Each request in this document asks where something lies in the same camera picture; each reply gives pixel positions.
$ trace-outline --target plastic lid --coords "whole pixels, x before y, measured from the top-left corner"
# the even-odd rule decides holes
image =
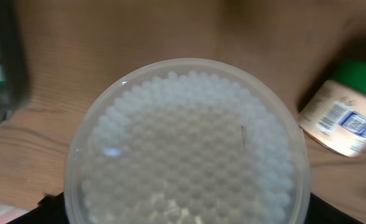
[[[366,63],[346,60],[331,79],[366,94]]]

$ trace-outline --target small bottle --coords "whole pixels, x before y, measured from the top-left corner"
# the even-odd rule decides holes
[[[366,148],[366,63],[346,60],[299,114],[317,142],[355,157]]]

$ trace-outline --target clear plastic container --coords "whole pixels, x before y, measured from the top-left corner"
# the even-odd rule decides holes
[[[304,222],[311,192],[306,145],[302,131],[298,128],[284,103],[267,86],[243,70],[212,60],[181,58],[157,62],[127,74],[105,90],[90,107],[79,125],[66,163],[64,196],[70,223],[92,223],[87,217],[88,211],[83,204],[84,195],[80,187],[83,177],[80,168],[83,163],[82,152],[88,149],[88,138],[93,128],[98,124],[98,118],[106,113],[105,110],[113,104],[115,98],[132,89],[133,86],[141,85],[143,81],[150,80],[155,76],[166,78],[170,71],[175,71],[177,74],[187,74],[193,70],[216,73],[222,78],[238,82],[241,86],[249,89],[252,95],[260,98],[266,107],[281,120],[289,139],[291,160],[294,167],[294,190],[290,195],[291,204],[285,209],[287,217],[284,223],[300,224]]]

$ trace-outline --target black object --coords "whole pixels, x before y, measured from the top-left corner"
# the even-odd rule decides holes
[[[64,194],[56,197],[46,196],[39,207],[9,222],[8,224],[68,224],[65,214]],[[361,224],[362,222],[346,215],[319,197],[311,194],[305,224]]]
[[[0,124],[28,102],[29,77],[12,0],[0,0]]]

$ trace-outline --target wooden table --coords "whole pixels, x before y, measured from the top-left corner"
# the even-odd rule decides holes
[[[127,73],[170,58],[228,63],[298,103],[342,46],[366,35],[366,0],[17,0],[32,102],[0,129],[0,202],[32,209],[63,190],[85,111]],[[313,192],[366,223],[366,152],[307,138]]]

